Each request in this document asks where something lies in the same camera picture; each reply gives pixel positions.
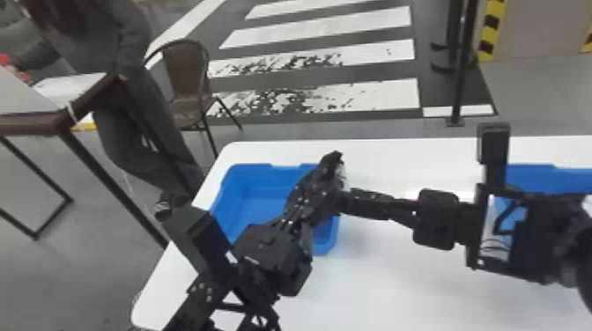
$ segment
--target black robotic arm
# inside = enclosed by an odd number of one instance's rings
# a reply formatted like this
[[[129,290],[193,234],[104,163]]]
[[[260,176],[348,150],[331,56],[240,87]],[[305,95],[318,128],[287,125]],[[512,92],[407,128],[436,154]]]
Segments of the black robotic arm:
[[[188,298],[166,331],[216,330],[215,310],[244,313],[238,330],[279,330],[272,306],[279,296],[298,295],[312,271],[313,229],[331,216],[392,220],[412,230],[422,246],[451,250],[465,246],[466,265],[540,284],[577,287],[592,312],[592,219],[583,195],[522,192],[505,182],[509,126],[484,124],[477,133],[477,160],[485,167],[473,203],[452,193],[424,189],[404,200],[344,184],[342,154],[333,151],[294,187],[282,215],[252,224],[231,245],[206,211],[180,210],[165,224],[171,239],[198,271]],[[494,222],[492,235],[507,236],[500,246],[486,243],[485,216],[491,196],[511,201]],[[511,231],[500,225],[515,208],[525,215]],[[506,257],[484,252],[499,249]],[[224,302],[230,292],[240,305]]]

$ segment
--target wooden chair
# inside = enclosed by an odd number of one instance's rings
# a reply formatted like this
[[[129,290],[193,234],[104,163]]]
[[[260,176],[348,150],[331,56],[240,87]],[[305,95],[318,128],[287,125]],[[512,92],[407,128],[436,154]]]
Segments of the wooden chair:
[[[196,40],[173,40],[148,55],[144,65],[157,54],[162,54],[173,87],[174,97],[170,107],[177,127],[181,130],[205,131],[217,158],[218,149],[206,116],[208,110],[218,103],[240,130],[242,126],[224,102],[211,91],[208,78],[210,55],[207,49]]]

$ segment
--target gray pants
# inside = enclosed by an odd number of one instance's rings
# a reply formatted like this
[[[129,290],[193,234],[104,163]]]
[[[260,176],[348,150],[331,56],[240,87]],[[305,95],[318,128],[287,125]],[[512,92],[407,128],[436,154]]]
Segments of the gray pants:
[[[134,99],[131,104],[144,114],[196,193],[204,181],[204,173],[175,126],[168,103],[158,85],[147,70],[141,70],[127,82],[127,86],[129,94],[114,92],[117,96],[108,98],[111,101],[93,113],[106,154],[127,173],[167,193],[186,194],[162,155],[144,144],[142,130],[126,109],[131,107],[130,103],[121,102],[122,98],[130,96]]]

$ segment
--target person's hand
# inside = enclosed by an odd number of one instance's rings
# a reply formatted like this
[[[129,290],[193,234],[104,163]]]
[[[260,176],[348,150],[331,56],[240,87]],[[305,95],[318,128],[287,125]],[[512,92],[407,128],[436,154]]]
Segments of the person's hand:
[[[3,64],[2,68],[8,70],[8,72],[10,72],[12,75],[16,76],[18,79],[22,80],[23,82],[27,83],[27,84],[31,84],[33,78],[25,73],[25,72],[21,72],[17,69],[17,67],[13,66],[12,64]]]
[[[8,70],[8,72],[10,72],[12,75],[14,76],[18,76],[19,75],[19,70],[17,69],[17,67],[13,66],[12,64],[4,64],[2,66],[2,68]]]

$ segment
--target black shoe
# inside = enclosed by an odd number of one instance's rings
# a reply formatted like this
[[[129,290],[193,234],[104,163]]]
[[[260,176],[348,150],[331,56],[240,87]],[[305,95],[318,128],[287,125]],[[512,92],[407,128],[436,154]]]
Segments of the black shoe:
[[[163,223],[167,221],[174,210],[179,209],[191,202],[191,197],[187,195],[171,195],[163,193],[159,200],[154,204],[154,218]]]

